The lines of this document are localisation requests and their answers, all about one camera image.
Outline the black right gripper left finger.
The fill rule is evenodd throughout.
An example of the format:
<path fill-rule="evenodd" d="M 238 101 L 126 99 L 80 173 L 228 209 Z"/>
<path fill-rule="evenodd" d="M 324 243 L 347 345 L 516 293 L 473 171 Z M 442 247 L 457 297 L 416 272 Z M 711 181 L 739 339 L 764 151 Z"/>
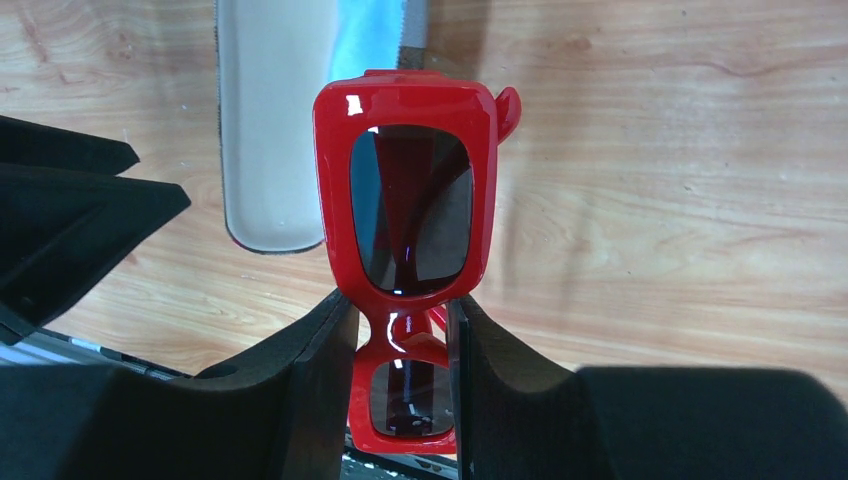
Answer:
<path fill-rule="evenodd" d="M 333 292 L 191 378 L 116 364 L 5 366 L 5 479 L 336 479 L 358 313 Z"/>

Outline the red sunglasses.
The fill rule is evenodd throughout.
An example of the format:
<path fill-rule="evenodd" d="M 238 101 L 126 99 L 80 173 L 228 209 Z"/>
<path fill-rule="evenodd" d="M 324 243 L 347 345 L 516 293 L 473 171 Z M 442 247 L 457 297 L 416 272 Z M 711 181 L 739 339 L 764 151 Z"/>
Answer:
<path fill-rule="evenodd" d="M 483 278 L 498 149 L 521 115 L 514 87 L 428 70 L 369 70 L 314 101 L 329 264 L 369 328 L 348 410 L 360 450 L 457 450 L 446 306 Z"/>

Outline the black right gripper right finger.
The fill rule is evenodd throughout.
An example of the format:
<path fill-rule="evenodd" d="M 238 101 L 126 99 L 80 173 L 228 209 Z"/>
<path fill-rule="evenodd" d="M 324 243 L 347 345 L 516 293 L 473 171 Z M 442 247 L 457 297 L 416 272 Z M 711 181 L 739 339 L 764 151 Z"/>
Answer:
<path fill-rule="evenodd" d="M 787 369 L 567 370 L 471 297 L 448 305 L 463 479 L 843 479 L 847 411 Z"/>

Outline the light blue cleaning cloth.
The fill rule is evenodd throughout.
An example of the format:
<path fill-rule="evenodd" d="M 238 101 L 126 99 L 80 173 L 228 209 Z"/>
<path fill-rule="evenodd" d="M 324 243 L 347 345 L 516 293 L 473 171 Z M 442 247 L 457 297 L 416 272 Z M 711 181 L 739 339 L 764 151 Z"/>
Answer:
<path fill-rule="evenodd" d="M 356 78 L 366 70 L 395 69 L 405 2 L 339 0 L 337 7 L 338 27 L 328 80 Z"/>

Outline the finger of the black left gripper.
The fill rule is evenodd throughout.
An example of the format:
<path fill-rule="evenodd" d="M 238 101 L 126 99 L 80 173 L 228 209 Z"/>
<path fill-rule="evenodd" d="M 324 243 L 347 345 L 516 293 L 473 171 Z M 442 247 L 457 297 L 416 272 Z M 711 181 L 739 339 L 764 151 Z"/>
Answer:
<path fill-rule="evenodd" d="M 190 204 L 177 184 L 2 167 L 2 343 L 64 314 Z"/>
<path fill-rule="evenodd" d="M 1 117 L 1 163 L 118 175 L 140 161 L 126 142 Z"/>

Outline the beige plaid glasses case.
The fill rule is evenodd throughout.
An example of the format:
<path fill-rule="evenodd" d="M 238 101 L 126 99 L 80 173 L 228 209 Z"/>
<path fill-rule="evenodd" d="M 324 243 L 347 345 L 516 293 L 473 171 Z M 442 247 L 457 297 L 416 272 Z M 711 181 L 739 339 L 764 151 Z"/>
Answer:
<path fill-rule="evenodd" d="M 337 2 L 215 6 L 225 222 L 246 250 L 300 253 L 323 241 L 312 107 L 330 82 Z M 418 69 L 430 5 L 404 2 L 396 68 Z"/>

